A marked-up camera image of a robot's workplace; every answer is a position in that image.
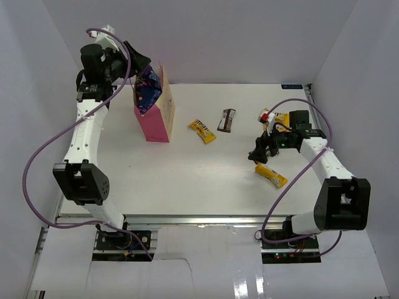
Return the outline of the dark blue purple snack bag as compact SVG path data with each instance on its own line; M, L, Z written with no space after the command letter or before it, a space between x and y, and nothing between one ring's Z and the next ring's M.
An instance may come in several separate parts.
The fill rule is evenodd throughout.
M134 84L134 103L141 115L144 115L162 94L159 76L149 65L136 76Z

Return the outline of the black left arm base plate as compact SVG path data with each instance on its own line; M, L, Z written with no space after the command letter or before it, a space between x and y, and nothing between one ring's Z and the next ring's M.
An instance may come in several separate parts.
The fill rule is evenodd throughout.
M133 230L134 234L140 239L144 247L149 250L151 242L150 230ZM99 231L95 243L97 250L141 250L142 246L137 239L130 234L121 232L104 232Z

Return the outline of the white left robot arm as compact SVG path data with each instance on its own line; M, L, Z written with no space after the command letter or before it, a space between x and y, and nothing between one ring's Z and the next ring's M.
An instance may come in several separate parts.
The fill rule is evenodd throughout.
M77 121L63 162L53 166L53 175L64 197L89 211L105 224L116 227L110 241L119 249L128 247L132 233L125 229L125 216L109 199L110 181L98 167L97 150L103 121L108 113L107 99L115 94L116 80L143 72L151 60L138 53L127 41L127 53L114 47L89 44L81 48L84 66L77 75Z

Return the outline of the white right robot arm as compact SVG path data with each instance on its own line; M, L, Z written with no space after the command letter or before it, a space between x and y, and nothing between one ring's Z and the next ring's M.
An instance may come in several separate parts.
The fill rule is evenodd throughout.
M368 221L371 185L348 171L328 145L322 130L312 127L307 110L271 113L263 110L258 120L264 131L256 138L249 160L256 164L255 172L276 187L287 179L266 166L267 160L281 149L296 149L317 175L321 190L312 211L290 216L281 233L282 243L294 249L303 243L304 235L325 230L364 230Z

